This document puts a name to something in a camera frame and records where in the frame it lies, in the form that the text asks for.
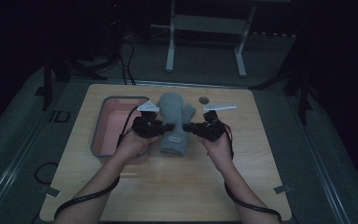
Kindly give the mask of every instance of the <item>dark background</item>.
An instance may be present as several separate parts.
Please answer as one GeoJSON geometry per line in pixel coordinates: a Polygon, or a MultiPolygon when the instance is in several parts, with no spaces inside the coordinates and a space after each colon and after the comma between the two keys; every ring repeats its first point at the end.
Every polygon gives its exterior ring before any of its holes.
{"type": "MultiPolygon", "coordinates": [[[[223,7],[208,1],[208,9],[202,1],[177,2],[178,10],[190,14],[244,16],[239,1],[226,1],[223,7]]],[[[284,67],[312,67],[311,86],[358,170],[358,1],[258,5],[252,32],[297,36],[284,67]]],[[[51,45],[75,59],[90,60],[92,53],[101,53],[106,38],[113,40],[111,51],[119,51],[122,29],[116,26],[110,36],[105,33],[112,21],[126,21],[148,38],[149,25],[169,24],[169,13],[170,1],[165,0],[0,0],[0,116],[42,66],[51,45]]]]}

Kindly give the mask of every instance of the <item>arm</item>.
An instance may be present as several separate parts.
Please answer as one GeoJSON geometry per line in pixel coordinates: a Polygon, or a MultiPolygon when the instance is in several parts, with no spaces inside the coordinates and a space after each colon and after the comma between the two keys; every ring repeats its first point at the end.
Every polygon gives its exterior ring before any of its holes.
{"type": "MultiPolygon", "coordinates": [[[[112,185],[127,162],[136,157],[147,144],[157,137],[146,139],[135,132],[128,133],[122,140],[114,155],[100,168],[95,176],[81,189],[74,198],[89,195],[112,185]]],[[[103,196],[70,206],[57,216],[54,223],[98,223],[106,206],[110,192],[103,196]]]]}
{"type": "MultiPolygon", "coordinates": [[[[228,138],[225,134],[215,142],[210,142],[207,139],[201,139],[200,142],[207,149],[208,156],[211,158],[216,169],[222,174],[227,186],[236,198],[245,203],[267,208],[247,185],[232,162],[228,138]]],[[[278,219],[271,214],[256,212],[236,203],[235,205],[242,223],[279,223],[278,219]]]]}

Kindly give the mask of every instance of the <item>white metal leg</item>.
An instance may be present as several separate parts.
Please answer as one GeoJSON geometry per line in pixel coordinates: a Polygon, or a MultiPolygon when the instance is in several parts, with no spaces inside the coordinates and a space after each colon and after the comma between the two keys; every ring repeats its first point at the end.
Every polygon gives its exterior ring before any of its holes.
{"type": "Polygon", "coordinates": [[[167,65],[165,70],[171,72],[173,70],[173,59],[175,57],[175,1],[171,1],[171,27],[170,27],[170,46],[168,48],[167,65]]]}
{"type": "Polygon", "coordinates": [[[245,70],[245,65],[243,63],[242,51],[243,51],[243,47],[245,46],[246,38],[248,37],[249,28],[252,24],[252,19],[254,15],[255,15],[255,7],[252,7],[251,12],[249,14],[248,21],[246,22],[247,24],[243,28],[241,42],[234,49],[235,60],[237,61],[238,73],[240,77],[246,77],[246,70],[245,70]]]}

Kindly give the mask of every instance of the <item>black wire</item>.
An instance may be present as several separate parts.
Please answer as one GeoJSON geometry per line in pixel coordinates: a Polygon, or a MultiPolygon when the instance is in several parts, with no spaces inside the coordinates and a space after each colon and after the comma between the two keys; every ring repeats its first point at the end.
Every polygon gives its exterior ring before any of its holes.
{"type": "MultiPolygon", "coordinates": [[[[220,119],[217,119],[217,122],[222,126],[222,128],[225,128],[225,134],[226,134],[226,136],[228,138],[228,143],[229,143],[230,152],[231,152],[231,159],[233,159],[234,158],[234,150],[233,150],[233,147],[232,147],[232,140],[233,140],[232,132],[231,132],[229,126],[226,125],[225,123],[223,123],[220,119]]],[[[232,201],[234,201],[235,203],[239,204],[240,206],[252,209],[252,210],[257,211],[257,212],[272,214],[275,217],[277,217],[277,219],[278,219],[278,221],[280,223],[282,223],[282,217],[281,217],[281,214],[279,212],[277,212],[277,211],[275,211],[273,209],[269,209],[269,208],[265,208],[265,207],[259,207],[259,206],[252,205],[252,204],[245,203],[245,202],[241,201],[240,199],[238,199],[237,197],[234,196],[234,194],[231,192],[231,190],[229,189],[229,187],[226,184],[226,182],[225,182],[225,190],[226,190],[226,193],[227,193],[228,197],[230,197],[232,201]]]]}
{"type": "Polygon", "coordinates": [[[132,52],[131,52],[129,61],[128,61],[128,63],[126,64],[126,66],[127,66],[127,70],[128,70],[128,73],[129,73],[129,77],[130,77],[131,83],[132,83],[132,85],[135,86],[136,83],[135,83],[135,80],[134,80],[133,77],[132,77],[131,70],[130,70],[130,63],[131,63],[131,60],[132,60],[133,53],[135,52],[135,47],[133,46],[132,43],[130,43],[130,42],[127,41],[127,40],[123,40],[123,43],[126,43],[126,44],[130,45],[131,48],[132,48],[132,52]]]}
{"type": "Polygon", "coordinates": [[[256,206],[256,205],[252,205],[252,204],[249,204],[249,203],[245,203],[241,200],[239,200],[238,198],[236,198],[234,196],[234,194],[232,194],[231,190],[229,189],[228,185],[226,184],[225,182],[225,189],[226,189],[226,193],[228,194],[228,197],[231,198],[232,201],[234,201],[234,203],[237,203],[239,204],[240,206],[242,207],[245,207],[245,208],[249,208],[249,209],[252,209],[256,212],[262,212],[262,213],[268,213],[268,214],[272,214],[274,215],[275,217],[277,217],[278,221],[280,223],[282,223],[282,217],[281,217],[281,214],[273,209],[269,209],[269,208],[265,208],[265,207],[259,207],[259,206],[256,206]]]}
{"type": "Polygon", "coordinates": [[[43,167],[45,167],[45,166],[47,166],[47,165],[54,165],[54,166],[56,166],[56,167],[58,167],[58,164],[56,163],[56,162],[52,162],[52,161],[48,161],[48,162],[45,162],[45,163],[43,163],[42,165],[40,165],[35,171],[34,171],[34,179],[38,182],[38,183],[40,183],[40,184],[44,184],[44,185],[49,185],[49,184],[51,184],[51,181],[43,181],[43,180],[41,180],[40,178],[39,178],[39,176],[38,176],[38,173],[39,173],[39,171],[43,168],[43,167]]]}
{"type": "Polygon", "coordinates": [[[122,65],[122,68],[123,68],[123,80],[124,80],[124,84],[127,85],[125,64],[124,64],[123,58],[121,57],[121,54],[120,54],[118,57],[119,57],[119,59],[120,59],[120,61],[121,61],[121,65],[122,65]]]}
{"type": "MultiPolygon", "coordinates": [[[[37,167],[37,169],[34,171],[34,179],[35,179],[38,183],[43,184],[43,185],[50,185],[50,184],[51,184],[51,181],[49,181],[49,182],[48,182],[48,181],[43,181],[43,180],[41,180],[41,179],[39,178],[39,176],[38,176],[39,171],[40,171],[42,168],[44,168],[45,166],[47,166],[47,165],[54,165],[54,166],[58,167],[58,164],[57,164],[56,162],[48,161],[48,162],[45,162],[45,163],[41,164],[41,165],[40,165],[39,167],[37,167]]],[[[41,211],[41,209],[39,209],[39,211],[36,213],[36,215],[34,215],[34,218],[31,220],[31,224],[33,224],[33,223],[36,221],[36,219],[39,217],[40,211],[41,211]]]]}
{"type": "MultiPolygon", "coordinates": [[[[125,124],[124,124],[124,126],[123,126],[123,130],[122,130],[122,132],[121,132],[121,135],[119,136],[119,138],[118,138],[118,140],[117,140],[117,147],[120,145],[122,138],[127,134],[127,133],[125,133],[125,132],[126,132],[126,129],[127,129],[127,125],[128,125],[128,123],[129,123],[129,121],[130,121],[130,118],[131,118],[131,115],[132,115],[133,111],[135,111],[135,109],[136,109],[137,107],[138,107],[138,106],[135,106],[135,107],[131,110],[130,114],[127,116],[126,122],[125,122],[125,124]]],[[[106,188],[106,189],[103,189],[103,190],[98,191],[98,192],[96,192],[96,193],[92,193],[92,194],[85,195],[85,196],[82,196],[82,197],[74,198],[74,199],[72,199],[72,200],[70,200],[70,201],[68,201],[68,202],[66,202],[66,203],[63,203],[63,204],[57,209],[57,211],[55,212],[55,214],[54,214],[54,219],[56,219],[57,216],[60,214],[60,212],[61,212],[62,210],[64,210],[65,208],[68,208],[68,207],[70,207],[70,206],[72,206],[72,205],[75,205],[75,204],[77,204],[77,203],[83,203],[83,202],[85,202],[85,201],[89,201],[89,200],[92,200],[92,199],[96,199],[96,198],[101,197],[101,196],[103,196],[104,194],[110,192],[111,190],[113,190],[113,189],[117,186],[119,180],[120,180],[120,175],[117,177],[117,179],[115,180],[115,182],[113,182],[113,184],[112,184],[110,187],[106,188]]]]}
{"type": "Polygon", "coordinates": [[[136,107],[134,107],[131,111],[130,111],[130,114],[127,116],[127,119],[126,119],[126,122],[124,123],[124,126],[123,126],[123,130],[121,131],[121,134],[118,136],[118,140],[117,140],[117,147],[120,145],[121,143],[121,140],[123,139],[123,137],[126,135],[126,130],[127,130],[127,125],[130,121],[130,118],[131,118],[131,115],[133,113],[133,111],[135,111],[135,109],[138,108],[138,105],[136,107]]]}
{"type": "Polygon", "coordinates": [[[72,206],[72,205],[75,205],[75,204],[77,204],[77,203],[83,203],[83,202],[85,202],[85,201],[89,201],[89,200],[92,200],[92,199],[99,198],[99,197],[103,196],[104,194],[106,194],[106,193],[112,191],[112,189],[114,189],[114,188],[117,186],[119,180],[120,180],[120,175],[116,178],[115,182],[113,182],[113,184],[112,184],[111,186],[109,186],[108,188],[106,188],[106,189],[103,189],[103,190],[98,191],[98,192],[96,192],[96,193],[92,193],[92,194],[85,195],[85,196],[82,196],[82,197],[74,198],[74,199],[72,199],[72,200],[70,200],[70,201],[68,201],[68,202],[66,202],[66,203],[63,203],[63,204],[57,209],[57,211],[55,212],[55,214],[54,214],[54,219],[56,219],[57,216],[60,214],[60,212],[61,212],[62,210],[64,210],[65,208],[68,208],[68,207],[70,207],[70,206],[72,206]]]}

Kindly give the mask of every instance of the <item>white triangular marker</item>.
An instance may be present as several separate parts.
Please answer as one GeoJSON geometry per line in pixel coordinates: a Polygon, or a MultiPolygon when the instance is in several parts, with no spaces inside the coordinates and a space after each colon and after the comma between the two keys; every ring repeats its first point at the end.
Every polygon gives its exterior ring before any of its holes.
{"type": "Polygon", "coordinates": [[[153,111],[153,112],[159,112],[159,107],[155,106],[152,103],[152,100],[148,100],[146,103],[138,106],[138,111],[153,111]]]}

